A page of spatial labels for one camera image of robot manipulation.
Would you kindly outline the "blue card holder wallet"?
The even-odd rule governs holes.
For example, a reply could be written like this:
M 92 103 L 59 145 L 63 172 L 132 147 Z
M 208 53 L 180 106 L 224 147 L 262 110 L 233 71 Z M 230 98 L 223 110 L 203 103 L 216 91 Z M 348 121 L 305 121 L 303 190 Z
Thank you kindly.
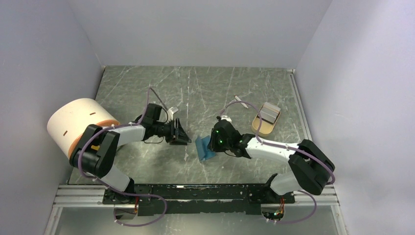
M 208 148 L 209 142 L 210 142 L 210 136 L 205 136 L 203 138 L 198 136 L 195 140 L 198 159 L 201 162 L 209 160 L 216 156 L 216 153 L 211 151 Z

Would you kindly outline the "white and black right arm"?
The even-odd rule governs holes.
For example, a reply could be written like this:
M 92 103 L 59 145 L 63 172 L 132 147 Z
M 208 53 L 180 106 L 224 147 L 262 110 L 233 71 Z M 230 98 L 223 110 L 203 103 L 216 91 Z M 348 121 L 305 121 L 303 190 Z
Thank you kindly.
M 240 134 L 227 120 L 218 121 L 211 130 L 208 149 L 230 151 L 237 158 L 263 159 L 287 166 L 287 171 L 270 177 L 264 197 L 277 202 L 284 194 L 303 190 L 320 195 L 334 182 L 335 165 L 311 140 L 300 143 L 268 141 L 254 134 Z

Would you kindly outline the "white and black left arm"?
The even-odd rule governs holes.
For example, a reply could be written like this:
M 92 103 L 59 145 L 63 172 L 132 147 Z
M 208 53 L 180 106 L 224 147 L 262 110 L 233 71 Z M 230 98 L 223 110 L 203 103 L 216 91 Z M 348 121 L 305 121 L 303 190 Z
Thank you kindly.
M 87 176 L 116 190 L 116 198 L 122 203 L 132 202 L 136 195 L 135 183 L 114 165 L 117 148 L 132 142 L 146 141 L 153 136 L 163 138 L 170 145 L 191 143 L 179 118 L 160 121 L 162 111 L 162 106 L 148 104 L 144 113 L 129 124 L 108 127 L 88 125 L 73 150 L 69 163 Z

